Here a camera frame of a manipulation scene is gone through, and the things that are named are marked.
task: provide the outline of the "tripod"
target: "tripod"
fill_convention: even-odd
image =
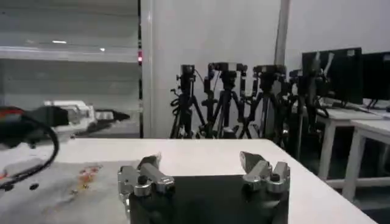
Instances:
[[[230,105],[233,99],[236,103],[237,109],[239,110],[238,96],[236,92],[233,91],[233,88],[235,87],[237,72],[240,72],[241,75],[246,75],[247,66],[232,63],[212,63],[209,65],[209,68],[214,71],[221,72],[220,78],[222,79],[224,90],[222,90],[219,94],[218,104],[212,117],[209,117],[212,112],[209,107],[213,107],[214,103],[209,101],[207,124],[209,131],[208,135],[213,135],[213,127],[219,115],[216,138],[236,138],[235,133],[229,130]]]
[[[205,120],[194,95],[195,66],[182,65],[181,69],[182,75],[176,79],[180,79],[179,88],[182,93],[178,95],[174,89],[171,90],[178,98],[171,102],[171,106],[175,107],[172,112],[175,119],[169,136],[170,138],[192,138],[193,112],[191,107],[193,105],[195,106],[201,124],[203,126],[205,125]]]
[[[280,126],[280,123],[276,121],[280,120],[279,116],[279,104],[276,96],[271,92],[272,86],[274,85],[274,82],[276,80],[279,80],[280,82],[285,79],[285,72],[286,68],[284,66],[279,65],[263,65],[263,66],[256,66],[253,68],[253,76],[255,78],[255,81],[253,82],[253,88],[252,88],[252,96],[250,99],[245,99],[244,101],[250,105],[250,113],[249,117],[244,117],[244,108],[241,101],[241,113],[240,113],[240,121],[243,123],[243,129],[241,133],[239,134],[239,138],[243,138],[246,134],[248,138],[252,138],[249,131],[249,124],[255,120],[256,110],[257,107],[260,104],[260,101],[263,100],[263,112],[261,116],[261,125],[258,130],[258,135],[260,138],[271,138],[271,139],[280,139],[279,136],[281,136],[282,132],[282,126]],[[262,92],[257,93],[257,83],[258,79],[260,78],[260,89]],[[268,103],[271,101],[271,104],[274,107],[275,111],[275,126],[276,131],[274,132],[274,136],[266,136],[266,129],[267,129],[267,116],[268,116]]]

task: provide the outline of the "red light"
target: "red light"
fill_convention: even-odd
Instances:
[[[138,51],[138,62],[142,62],[142,51]]]

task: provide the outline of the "white desk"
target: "white desk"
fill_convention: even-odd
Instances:
[[[317,120],[325,124],[321,160],[318,177],[324,181],[328,178],[333,141],[337,127],[353,127],[351,120],[381,120],[381,116],[347,109],[327,109],[329,118],[318,116]]]
[[[62,145],[57,161],[63,163],[125,161],[161,152],[160,169],[169,175],[237,175],[244,174],[239,161],[241,150],[258,153],[272,165],[277,161],[285,161],[291,167],[288,218],[290,224],[375,223],[286,152],[265,139],[76,139]],[[4,166],[16,159],[21,161],[32,153],[43,156],[49,155],[50,152],[50,147],[37,148],[33,151],[25,148],[9,150],[0,154],[0,164]]]
[[[390,177],[358,179],[366,138],[390,144],[390,121],[352,121],[352,124],[355,126],[355,132],[348,157],[345,185],[342,189],[343,196],[350,201],[353,201],[357,184],[390,186]]]

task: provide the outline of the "ceiling light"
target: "ceiling light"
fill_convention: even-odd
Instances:
[[[55,44],[66,44],[66,41],[63,41],[63,40],[54,40],[52,42]]]

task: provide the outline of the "black monitor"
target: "black monitor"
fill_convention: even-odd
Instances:
[[[342,102],[363,103],[363,69],[361,48],[335,49],[302,53],[303,75],[308,75],[317,52],[320,52],[321,68],[325,70],[329,54],[333,53],[333,61],[328,69],[331,97]]]
[[[363,55],[363,97],[390,100],[390,52]]]

